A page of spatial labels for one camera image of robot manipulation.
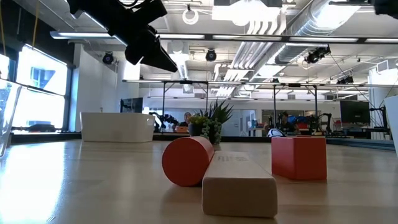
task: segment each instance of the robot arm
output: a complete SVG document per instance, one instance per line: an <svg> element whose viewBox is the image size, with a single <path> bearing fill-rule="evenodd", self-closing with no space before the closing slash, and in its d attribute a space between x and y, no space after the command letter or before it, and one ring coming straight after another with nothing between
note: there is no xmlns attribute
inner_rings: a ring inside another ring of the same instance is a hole
<svg viewBox="0 0 398 224"><path fill-rule="evenodd" d="M76 19L83 12L90 15L127 48L126 59L133 65L141 63L176 72L177 66L160 46L157 31L148 25L167 14L161 0L145 0L141 4L122 4L119 0L67 0Z"/></svg>

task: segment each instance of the red foam block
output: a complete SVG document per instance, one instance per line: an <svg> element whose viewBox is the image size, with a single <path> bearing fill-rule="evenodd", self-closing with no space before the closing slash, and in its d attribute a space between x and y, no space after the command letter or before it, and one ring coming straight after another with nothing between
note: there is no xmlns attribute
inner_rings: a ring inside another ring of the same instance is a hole
<svg viewBox="0 0 398 224"><path fill-rule="evenodd" d="M198 185L205 175L213 154L213 146L203 137L176 139L163 153L163 171L171 182L179 186Z"/></svg>

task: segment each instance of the window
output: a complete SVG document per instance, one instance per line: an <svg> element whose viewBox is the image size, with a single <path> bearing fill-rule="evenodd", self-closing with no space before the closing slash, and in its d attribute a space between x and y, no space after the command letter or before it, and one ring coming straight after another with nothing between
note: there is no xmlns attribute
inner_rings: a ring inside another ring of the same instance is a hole
<svg viewBox="0 0 398 224"><path fill-rule="evenodd" d="M8 70L10 65L10 59L4 55L0 55L0 77L2 79L8 78Z"/></svg>
<svg viewBox="0 0 398 224"><path fill-rule="evenodd" d="M23 47L19 53L17 82L64 95L68 68L38 50Z"/></svg>
<svg viewBox="0 0 398 224"><path fill-rule="evenodd" d="M68 68L38 50L25 46L19 53L16 81L47 90L23 88L14 115L13 127L29 127L35 124L51 124L63 128L65 100L68 99Z"/></svg>

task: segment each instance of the person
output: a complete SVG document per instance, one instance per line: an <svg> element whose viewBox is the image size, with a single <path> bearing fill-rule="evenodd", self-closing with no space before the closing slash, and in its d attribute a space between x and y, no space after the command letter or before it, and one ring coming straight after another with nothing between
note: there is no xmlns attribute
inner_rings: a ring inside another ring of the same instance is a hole
<svg viewBox="0 0 398 224"><path fill-rule="evenodd" d="M282 122L277 123L277 128L285 133L301 134L297 124L292 124L289 122L289 114L286 111L282 112L280 115L282 117ZM264 129L266 130L266 132L268 132L270 130L270 126L267 125Z"/></svg>
<svg viewBox="0 0 398 224"><path fill-rule="evenodd" d="M189 113L189 112L186 112L185 114L184 114L184 122L181 122L180 124L179 124L179 126L181 126L181 127L188 127L188 125L189 125L189 119L192 117L192 114L191 113Z"/></svg>

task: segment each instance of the ceiling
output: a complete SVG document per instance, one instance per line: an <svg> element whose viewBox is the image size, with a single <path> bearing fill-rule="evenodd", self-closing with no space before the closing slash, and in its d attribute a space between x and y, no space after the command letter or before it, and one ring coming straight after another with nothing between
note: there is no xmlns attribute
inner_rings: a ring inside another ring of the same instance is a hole
<svg viewBox="0 0 398 224"><path fill-rule="evenodd" d="M15 0L22 7L34 14L36 1ZM72 18L69 13L68 4L65 0L40 0L39 17L50 26L62 32L104 32L97 23L93 22L88 16L81 16L78 20ZM210 10L213 0L201 0L201 6L192 6L193 9ZM294 17L309 0L295 0L296 7L288 11L287 21ZM248 26L240 27L231 21L214 21L211 16L200 13L199 21L194 25L188 25L182 21L182 10L184 5L165 5L168 14L159 18L151 25L159 32L174 33L216 33L216 34L245 34ZM338 28L332 35L336 36L383 36L398 37L398 20L389 16L377 16L371 8L363 7L355 13L345 24ZM114 51L115 56L124 60L124 46L117 40L85 40L85 49L98 56L105 51ZM239 49L239 42L206 42L206 41L187 41L189 46L190 58L187 62L189 70L203 70L213 72L214 62L206 62L205 54L207 49L216 50L220 62L230 62ZM308 67L303 63L303 58L294 62L294 66L289 66L282 71L279 79L282 82L324 82L330 77L335 77L341 70L354 71L355 82L366 82L368 69L374 66L381 58L398 57L398 45L330 45L332 55L320 61L319 64ZM141 73L146 77L156 77L157 73L166 71L142 66Z"/></svg>

